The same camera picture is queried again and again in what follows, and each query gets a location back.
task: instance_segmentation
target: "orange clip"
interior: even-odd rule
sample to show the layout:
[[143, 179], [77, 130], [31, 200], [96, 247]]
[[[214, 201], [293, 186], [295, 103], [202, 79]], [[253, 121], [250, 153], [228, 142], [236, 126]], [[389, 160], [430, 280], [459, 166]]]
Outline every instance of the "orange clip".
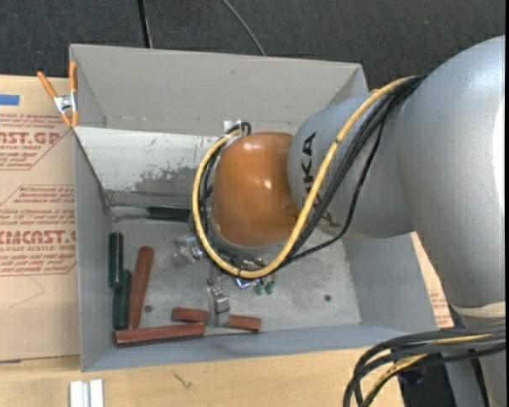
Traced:
[[[43, 88], [48, 93], [49, 97], [54, 101], [57, 109], [62, 116], [62, 120], [68, 127], [72, 125], [77, 125], [79, 123], [79, 111], [77, 110], [77, 63], [70, 62], [70, 94], [64, 95], [63, 97], [59, 97], [56, 91], [53, 89], [53, 86], [49, 82], [48, 78], [41, 71], [37, 71], [37, 77], [43, 84]], [[72, 118], [71, 121], [68, 118], [68, 115], [65, 113], [65, 110], [71, 107], [72, 108]]]

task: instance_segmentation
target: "small green component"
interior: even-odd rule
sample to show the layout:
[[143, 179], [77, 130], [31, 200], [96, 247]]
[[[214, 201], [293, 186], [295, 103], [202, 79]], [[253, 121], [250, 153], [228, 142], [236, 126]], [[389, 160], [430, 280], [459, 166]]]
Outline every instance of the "small green component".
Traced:
[[266, 290], [266, 294], [270, 295], [273, 293], [273, 289], [275, 288], [275, 282], [269, 282], [264, 286], [264, 289]]
[[128, 313], [130, 312], [130, 291], [132, 288], [132, 273], [124, 270], [125, 286], [117, 287], [113, 291], [113, 328], [125, 330], [128, 328]]
[[253, 289], [254, 289], [254, 292], [256, 293], [256, 295], [262, 295], [262, 291], [264, 291], [264, 287], [262, 285], [260, 285], [259, 283], [254, 285]]
[[113, 289], [125, 286], [124, 246], [120, 232], [109, 235], [108, 285]]

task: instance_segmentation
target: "dark green block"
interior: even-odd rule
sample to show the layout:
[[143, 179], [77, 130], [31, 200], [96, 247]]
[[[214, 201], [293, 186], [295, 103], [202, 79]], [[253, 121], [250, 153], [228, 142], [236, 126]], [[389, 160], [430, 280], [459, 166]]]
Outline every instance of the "dark green block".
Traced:
[[132, 273], [124, 270], [125, 286], [117, 287], [113, 291], [113, 328], [125, 330], [128, 327], [128, 313], [130, 312], [130, 291], [132, 287]]
[[124, 238], [120, 232], [109, 235], [108, 284], [112, 288], [125, 286]]

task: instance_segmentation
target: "cardboard sheet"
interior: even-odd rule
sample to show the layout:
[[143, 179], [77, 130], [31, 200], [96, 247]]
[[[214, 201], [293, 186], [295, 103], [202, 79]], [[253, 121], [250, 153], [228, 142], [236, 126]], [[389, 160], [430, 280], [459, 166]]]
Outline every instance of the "cardboard sheet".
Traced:
[[78, 354], [72, 134], [36, 77], [0, 95], [0, 361]]

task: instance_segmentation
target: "yellow cable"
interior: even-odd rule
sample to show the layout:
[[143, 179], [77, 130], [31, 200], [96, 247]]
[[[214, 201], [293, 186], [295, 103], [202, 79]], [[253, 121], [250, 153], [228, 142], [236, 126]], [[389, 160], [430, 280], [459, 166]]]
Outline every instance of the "yellow cable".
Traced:
[[330, 164], [333, 160], [333, 157], [335, 156], [339, 145], [341, 142], [345, 139], [347, 134], [349, 134], [351, 128], [356, 123], [356, 121], [381, 97], [386, 95], [388, 92], [390, 92], [392, 89], [394, 89], [399, 84], [403, 83], [404, 81], [410, 79], [411, 77], [402, 78], [396, 81], [393, 81], [392, 83], [389, 83], [388, 85], [382, 87], [373, 95], [371, 95], [354, 113], [353, 115], [347, 120], [341, 131], [336, 136], [335, 140], [330, 145], [330, 148], [327, 151], [327, 154], [324, 158], [324, 160], [321, 163], [321, 167], [316, 174], [316, 178], [313, 181], [313, 186], [311, 187], [311, 190], [309, 194], [307, 195], [307, 198], [305, 200], [304, 207], [299, 213], [298, 219], [296, 220], [296, 224], [294, 225], [294, 228], [292, 232], [290, 233], [290, 236], [288, 237], [288, 240], [285, 242], [284, 247], [282, 248], [281, 252], [277, 255], [277, 257], [268, 265], [266, 265], [264, 268], [258, 269], [258, 270], [240, 270], [233, 265], [230, 265], [227, 263], [224, 259], [222, 259], [218, 253], [211, 247], [211, 244], [205, 235], [204, 228], [202, 227], [202, 221], [200, 219], [199, 215], [199, 187], [200, 182], [202, 181], [202, 175], [204, 173], [205, 166], [210, 161], [211, 156], [215, 153], [217, 149], [219, 149], [222, 145], [228, 142], [232, 138], [232, 134], [225, 136], [225, 138], [218, 141], [204, 156], [202, 159], [202, 162], [200, 163], [200, 166], [196, 172], [196, 176], [194, 178], [194, 186], [193, 186], [193, 219], [194, 219], [194, 225], [196, 227], [196, 232], [199, 235], [200, 242], [204, 246], [205, 251], [207, 254], [215, 261], [217, 265], [219, 265], [224, 271], [227, 271], [228, 273], [239, 276], [244, 279], [256, 279], [259, 277], [268, 276], [270, 273], [272, 273], [279, 265], [282, 264], [282, 262], [287, 258], [288, 253], [298, 240], [299, 234], [302, 232], [302, 229], [304, 228], [305, 222], [307, 221], [307, 217], [310, 213], [311, 207], [313, 206], [313, 203], [315, 202], [316, 195], [319, 192], [319, 189], [321, 188], [322, 182], [324, 181], [324, 178], [326, 177], [327, 170], [330, 167]]
[[398, 374], [400, 371], [404, 370], [405, 368], [408, 368], [409, 366], [413, 365], [414, 363], [418, 362], [420, 359], [425, 358], [428, 356], [427, 354], [419, 354], [416, 356], [411, 357], [405, 357], [404, 359], [397, 360], [392, 366], [390, 366], [373, 384], [372, 389], [370, 392], [366, 395], [365, 399], [369, 399], [372, 396], [372, 392], [378, 388], [381, 384]]

